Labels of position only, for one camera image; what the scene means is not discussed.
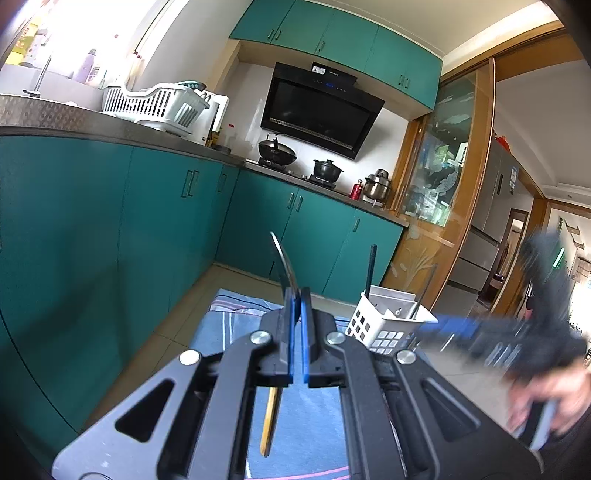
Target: black metal rod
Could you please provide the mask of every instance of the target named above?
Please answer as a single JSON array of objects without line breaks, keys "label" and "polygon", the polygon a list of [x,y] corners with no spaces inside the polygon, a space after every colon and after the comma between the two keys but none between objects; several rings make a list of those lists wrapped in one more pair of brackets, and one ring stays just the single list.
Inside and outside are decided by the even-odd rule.
[{"label": "black metal rod", "polygon": [[378,246],[372,245],[369,251],[369,265],[368,265],[368,277],[365,280],[365,298],[369,300],[369,291],[371,289],[371,280],[374,277],[375,267],[375,255],[378,252]]}]

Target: refrigerator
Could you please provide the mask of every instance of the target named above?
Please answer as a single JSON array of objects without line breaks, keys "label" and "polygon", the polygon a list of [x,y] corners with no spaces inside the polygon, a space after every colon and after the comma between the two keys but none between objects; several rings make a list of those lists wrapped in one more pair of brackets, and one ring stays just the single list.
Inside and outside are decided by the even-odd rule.
[{"label": "refrigerator", "polygon": [[496,140],[491,141],[488,162],[458,259],[432,308],[437,314],[468,316],[495,262],[514,205],[519,163]]}]

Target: wall cabinet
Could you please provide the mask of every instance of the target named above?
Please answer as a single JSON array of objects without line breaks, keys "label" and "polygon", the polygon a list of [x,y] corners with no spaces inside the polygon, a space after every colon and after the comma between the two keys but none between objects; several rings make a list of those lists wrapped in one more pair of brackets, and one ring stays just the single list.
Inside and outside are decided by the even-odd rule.
[{"label": "wall cabinet", "polygon": [[271,43],[295,0],[256,0],[250,4],[230,38]]},{"label": "wall cabinet", "polygon": [[231,38],[273,43],[364,72],[433,109],[441,59],[369,20],[304,0],[253,0]]},{"label": "wall cabinet", "polygon": [[295,0],[271,43],[314,53],[334,12],[324,5]]},{"label": "wall cabinet", "polygon": [[335,10],[316,54],[362,72],[377,30],[375,23]]}]

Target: stainless steel counter edge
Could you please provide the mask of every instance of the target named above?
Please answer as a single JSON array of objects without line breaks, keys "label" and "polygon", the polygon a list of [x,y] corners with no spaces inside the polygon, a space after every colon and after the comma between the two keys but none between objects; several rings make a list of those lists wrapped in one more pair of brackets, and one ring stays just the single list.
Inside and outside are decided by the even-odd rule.
[{"label": "stainless steel counter edge", "polygon": [[397,218],[389,210],[377,209],[365,202],[352,200],[346,195],[327,190],[303,179],[246,162],[242,157],[227,155],[190,140],[104,113],[51,100],[0,94],[0,136],[3,135],[84,138],[214,160],[297,185],[402,227],[408,227],[406,221]]},{"label": "stainless steel counter edge", "polygon": [[334,200],[338,200],[339,202],[346,203],[347,205],[351,205],[352,207],[358,208],[359,210],[363,210],[364,212],[371,213],[372,215],[379,216],[392,223],[397,223],[398,225],[404,228],[408,228],[408,222],[396,217],[390,210],[372,207],[369,203],[363,202],[362,200],[352,200],[346,195],[343,195],[342,193],[325,189],[324,187],[315,185],[307,180],[300,179],[298,177],[293,177],[292,175],[288,175],[280,171],[275,171],[270,168],[262,167],[261,165],[258,165],[256,163],[244,162],[243,168],[255,171],[257,173],[263,174],[273,179],[297,185],[298,187],[301,187],[303,189],[309,190],[314,193],[319,193],[320,195],[324,195],[325,197],[329,197]]}]

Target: glass door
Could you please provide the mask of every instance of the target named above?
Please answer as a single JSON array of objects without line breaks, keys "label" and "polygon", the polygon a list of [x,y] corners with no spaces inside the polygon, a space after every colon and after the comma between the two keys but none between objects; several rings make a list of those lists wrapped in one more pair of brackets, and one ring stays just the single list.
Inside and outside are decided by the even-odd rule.
[{"label": "glass door", "polygon": [[433,306],[456,261],[482,184],[491,144],[495,63],[440,88],[397,214],[410,224],[382,286],[420,293]]}]

